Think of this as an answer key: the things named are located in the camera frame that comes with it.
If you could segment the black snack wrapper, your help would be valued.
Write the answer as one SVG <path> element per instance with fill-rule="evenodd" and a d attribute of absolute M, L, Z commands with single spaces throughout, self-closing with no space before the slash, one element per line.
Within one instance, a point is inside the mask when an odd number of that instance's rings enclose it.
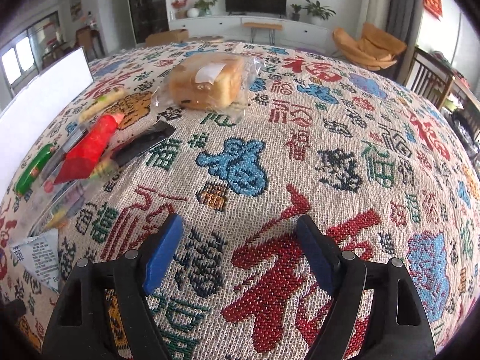
<path fill-rule="evenodd" d="M 123 167 L 134 158 L 154 148 L 161 141 L 171 137 L 175 131 L 176 129 L 172 125 L 159 121 L 116 148 L 112 152 L 111 160 L 118 167 Z"/>

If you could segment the pale yellow snack bar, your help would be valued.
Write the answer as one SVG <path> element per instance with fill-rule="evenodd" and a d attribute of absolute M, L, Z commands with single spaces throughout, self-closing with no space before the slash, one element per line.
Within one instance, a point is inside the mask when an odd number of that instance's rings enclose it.
<path fill-rule="evenodd" d="M 80 113 L 78 123 L 82 124 L 83 122 L 92 119 L 98 113 L 104 111 L 106 108 L 109 108 L 111 105 L 124 98 L 126 95 L 127 92 L 125 89 L 114 88 L 110 92 L 96 98 L 87 109 Z"/>

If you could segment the small wooden stool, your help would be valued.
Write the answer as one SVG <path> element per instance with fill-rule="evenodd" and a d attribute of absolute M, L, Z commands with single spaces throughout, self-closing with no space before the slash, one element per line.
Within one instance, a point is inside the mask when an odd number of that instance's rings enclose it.
<path fill-rule="evenodd" d="M 268 32 L 268 43 L 274 46 L 276 43 L 277 31 L 282 31 L 283 26 L 276 23 L 259 23 L 259 22 L 245 22 L 242 24 L 246 29 L 250 29 L 250 42 L 254 43 L 256 39 L 256 33 L 258 31 Z"/>

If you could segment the brown cardboard box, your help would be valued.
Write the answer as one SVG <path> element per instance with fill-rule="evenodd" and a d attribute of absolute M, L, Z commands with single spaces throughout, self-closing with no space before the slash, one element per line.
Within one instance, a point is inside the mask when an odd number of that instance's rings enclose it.
<path fill-rule="evenodd" d="M 147 47 L 156 47 L 170 43 L 181 43 L 186 41 L 189 37 L 190 35 L 187 29 L 176 29 L 162 33 L 153 33 L 145 39 L 145 45 Z"/>

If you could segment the grey curtain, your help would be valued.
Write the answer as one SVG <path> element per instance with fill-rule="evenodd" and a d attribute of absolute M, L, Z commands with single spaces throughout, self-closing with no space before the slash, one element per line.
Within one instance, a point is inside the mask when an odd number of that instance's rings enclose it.
<path fill-rule="evenodd" d="M 391 0 L 386 31 L 407 47 L 412 47 L 419 31 L 422 11 L 423 0 Z"/>

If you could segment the dark wooden chair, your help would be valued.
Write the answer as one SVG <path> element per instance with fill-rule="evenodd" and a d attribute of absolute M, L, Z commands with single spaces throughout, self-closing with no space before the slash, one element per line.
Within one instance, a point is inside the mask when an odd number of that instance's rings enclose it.
<path fill-rule="evenodd" d="M 441 110 L 452 90 L 453 78 L 453 73 L 433 55 L 415 47 L 405 80 L 407 89 Z"/>

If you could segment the large green potted plant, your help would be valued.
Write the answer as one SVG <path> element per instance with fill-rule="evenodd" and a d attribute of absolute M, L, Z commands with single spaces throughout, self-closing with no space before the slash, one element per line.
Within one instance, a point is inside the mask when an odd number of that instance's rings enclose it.
<path fill-rule="evenodd" d="M 306 4 L 303 9 L 306 10 L 307 15 L 310 17 L 310 22 L 315 25 L 322 25 L 324 21 L 336 15 L 336 11 L 329 6 L 322 6 L 318 0 L 304 0 Z"/>

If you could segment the packaged bread loaf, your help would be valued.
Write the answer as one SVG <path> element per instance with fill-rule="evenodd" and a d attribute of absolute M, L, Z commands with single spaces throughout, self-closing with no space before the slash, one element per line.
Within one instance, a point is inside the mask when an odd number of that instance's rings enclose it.
<path fill-rule="evenodd" d="M 238 121 L 250 106 L 249 91 L 264 62 L 256 56 L 198 53 L 178 63 L 151 97 L 152 108 L 176 106 L 229 116 Z"/>

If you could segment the red snack packet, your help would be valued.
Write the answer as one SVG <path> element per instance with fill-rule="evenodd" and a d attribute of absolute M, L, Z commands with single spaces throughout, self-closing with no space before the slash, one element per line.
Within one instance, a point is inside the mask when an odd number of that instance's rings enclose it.
<path fill-rule="evenodd" d="M 124 117 L 121 112 L 102 115 L 91 130 L 67 153 L 54 184 L 60 185 L 88 178 Z"/>

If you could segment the green snack packet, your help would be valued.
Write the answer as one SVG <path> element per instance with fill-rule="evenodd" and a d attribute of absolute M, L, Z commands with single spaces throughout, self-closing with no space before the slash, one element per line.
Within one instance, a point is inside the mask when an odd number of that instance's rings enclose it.
<path fill-rule="evenodd" d="M 32 183 L 38 178 L 44 166 L 52 158 L 55 150 L 55 145 L 49 143 L 38 151 L 17 180 L 14 188 L 16 195 L 24 196 L 30 190 Z"/>

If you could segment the clear plastic snack bag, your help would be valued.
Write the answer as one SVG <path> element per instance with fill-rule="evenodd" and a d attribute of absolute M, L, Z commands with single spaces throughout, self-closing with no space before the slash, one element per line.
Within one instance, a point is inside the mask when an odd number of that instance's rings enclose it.
<path fill-rule="evenodd" d="M 53 226 L 67 211 L 86 193 L 94 188 L 98 183 L 98 176 L 89 177 L 81 180 L 72 180 L 63 184 L 54 184 L 56 176 L 64 163 L 67 153 L 91 130 L 84 125 L 80 125 L 77 133 L 73 134 L 61 150 L 54 154 L 48 161 L 46 169 L 50 171 L 48 175 L 41 174 L 43 183 L 37 189 L 28 201 L 29 207 L 27 213 L 19 221 L 19 228 L 27 236 L 37 235 L 46 228 Z"/>

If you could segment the white tv cabinet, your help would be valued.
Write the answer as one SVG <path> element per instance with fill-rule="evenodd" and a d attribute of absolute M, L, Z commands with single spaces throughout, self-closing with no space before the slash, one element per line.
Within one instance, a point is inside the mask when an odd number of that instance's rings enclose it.
<path fill-rule="evenodd" d="M 315 24 L 262 16 L 201 16 L 174 19 L 171 30 L 186 29 L 192 38 L 222 37 L 276 47 L 315 50 L 331 55 L 336 46 L 332 31 Z"/>

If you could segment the small potted plant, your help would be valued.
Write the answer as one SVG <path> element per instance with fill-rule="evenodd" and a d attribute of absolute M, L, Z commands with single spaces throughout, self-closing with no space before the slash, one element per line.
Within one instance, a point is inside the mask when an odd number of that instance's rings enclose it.
<path fill-rule="evenodd" d="M 300 12 L 303 9 L 303 7 L 300 4 L 296 4 L 296 3 L 292 3 L 290 7 L 292 9 L 291 19 L 293 21 L 299 21 Z"/>

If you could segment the dark tall display cabinet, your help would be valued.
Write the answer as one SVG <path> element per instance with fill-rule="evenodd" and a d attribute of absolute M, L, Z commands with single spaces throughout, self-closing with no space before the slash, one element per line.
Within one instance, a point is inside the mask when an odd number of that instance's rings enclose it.
<path fill-rule="evenodd" d="M 128 0 L 128 5 L 137 44 L 151 34 L 168 31 L 166 0 Z"/>

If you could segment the green plant left of tv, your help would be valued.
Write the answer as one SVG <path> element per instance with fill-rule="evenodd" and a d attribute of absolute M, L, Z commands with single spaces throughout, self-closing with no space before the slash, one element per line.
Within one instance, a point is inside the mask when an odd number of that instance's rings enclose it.
<path fill-rule="evenodd" d="M 198 0 L 193 7 L 199 10 L 200 16 L 210 16 L 212 8 L 217 4 L 218 0 Z"/>

